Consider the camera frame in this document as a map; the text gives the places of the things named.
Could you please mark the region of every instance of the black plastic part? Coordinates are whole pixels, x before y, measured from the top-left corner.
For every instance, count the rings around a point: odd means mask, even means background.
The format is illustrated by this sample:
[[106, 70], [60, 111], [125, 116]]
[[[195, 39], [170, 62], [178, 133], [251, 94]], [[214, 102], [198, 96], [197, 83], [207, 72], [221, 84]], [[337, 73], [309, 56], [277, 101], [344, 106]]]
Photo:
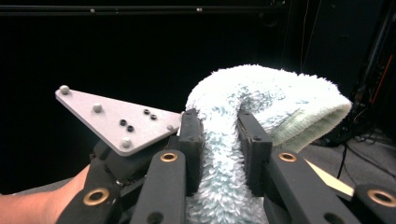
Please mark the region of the black plastic part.
[[[106, 166], [103, 161], [93, 159], [84, 189], [80, 191], [61, 213], [57, 223], [114, 223], [120, 218], [120, 188], [113, 185], [114, 179], [106, 172]], [[108, 196], [105, 200], [95, 205], [87, 205], [85, 199], [92, 190], [105, 189]]]
[[132, 156], [122, 157], [111, 149], [106, 143], [100, 141], [93, 149], [93, 152], [104, 160], [110, 172], [121, 183], [127, 183], [134, 175], [147, 171], [152, 156], [166, 147], [167, 139], [163, 139], [151, 146], [148, 146]]
[[187, 195], [190, 196], [198, 190], [202, 177], [202, 151], [204, 138], [202, 124], [197, 118], [195, 109], [186, 111], [182, 116], [178, 150], [187, 161]]
[[[176, 155], [176, 159], [167, 161], [164, 155], [168, 153]], [[155, 154], [130, 223], [184, 223], [185, 185], [186, 160], [183, 153], [164, 150]]]
[[267, 195], [265, 195], [264, 198], [264, 210], [269, 223], [291, 223], [291, 217], [285, 208], [271, 201]]
[[[375, 190], [377, 193], [370, 197], [370, 190]], [[361, 223], [394, 224], [396, 223], [395, 200], [396, 192], [392, 189], [372, 184], [359, 185], [355, 188], [350, 209]]]
[[239, 111], [236, 127], [245, 158], [247, 185], [254, 196], [262, 197], [264, 191], [261, 183], [261, 167], [263, 162], [269, 160], [272, 151], [271, 137], [247, 111]]
[[[282, 160], [280, 155], [286, 153]], [[271, 153], [268, 171], [292, 223], [360, 223], [332, 190], [297, 153]]]

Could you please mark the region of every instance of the skin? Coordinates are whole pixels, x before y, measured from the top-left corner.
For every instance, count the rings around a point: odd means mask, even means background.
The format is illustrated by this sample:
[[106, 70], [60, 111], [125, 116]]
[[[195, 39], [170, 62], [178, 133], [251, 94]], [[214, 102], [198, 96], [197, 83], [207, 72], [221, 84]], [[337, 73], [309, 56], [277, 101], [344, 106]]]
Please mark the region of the skin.
[[53, 224], [79, 193], [85, 183], [89, 166], [60, 189], [29, 195], [0, 196], [0, 224]]

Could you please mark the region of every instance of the triangular metal plate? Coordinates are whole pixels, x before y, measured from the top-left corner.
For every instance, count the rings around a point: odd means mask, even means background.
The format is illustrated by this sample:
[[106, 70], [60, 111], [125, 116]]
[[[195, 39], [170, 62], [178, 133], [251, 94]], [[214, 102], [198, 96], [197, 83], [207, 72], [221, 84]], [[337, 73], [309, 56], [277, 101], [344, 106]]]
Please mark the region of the triangular metal plate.
[[55, 92], [56, 99], [123, 157], [176, 133], [180, 127], [181, 115], [175, 112], [62, 88]]

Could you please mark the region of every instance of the tan strip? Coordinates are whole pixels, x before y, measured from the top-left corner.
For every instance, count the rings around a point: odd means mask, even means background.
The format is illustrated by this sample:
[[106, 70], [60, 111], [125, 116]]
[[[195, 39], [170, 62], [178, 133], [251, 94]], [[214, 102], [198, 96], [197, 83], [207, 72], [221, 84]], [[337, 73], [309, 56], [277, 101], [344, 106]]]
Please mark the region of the tan strip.
[[307, 161], [308, 164], [312, 167], [312, 169], [319, 175], [319, 177], [327, 184], [327, 186], [337, 189], [349, 196], [353, 196], [354, 189], [349, 185], [341, 182], [339, 179], [335, 178], [332, 175], [329, 175], [326, 171], [318, 168], [316, 165]]

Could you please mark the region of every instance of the light blue towel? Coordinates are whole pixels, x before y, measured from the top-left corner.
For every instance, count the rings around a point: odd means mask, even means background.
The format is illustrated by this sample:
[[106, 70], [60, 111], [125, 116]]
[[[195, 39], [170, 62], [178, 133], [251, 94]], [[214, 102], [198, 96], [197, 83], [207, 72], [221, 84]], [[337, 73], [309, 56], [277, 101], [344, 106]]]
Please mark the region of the light blue towel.
[[267, 223], [263, 198], [252, 197], [245, 184], [239, 109], [256, 117], [275, 148], [298, 152], [334, 128], [350, 107], [324, 78], [258, 65], [220, 69], [199, 82], [186, 110], [195, 108], [204, 126], [203, 178], [198, 192], [187, 198], [188, 221]]

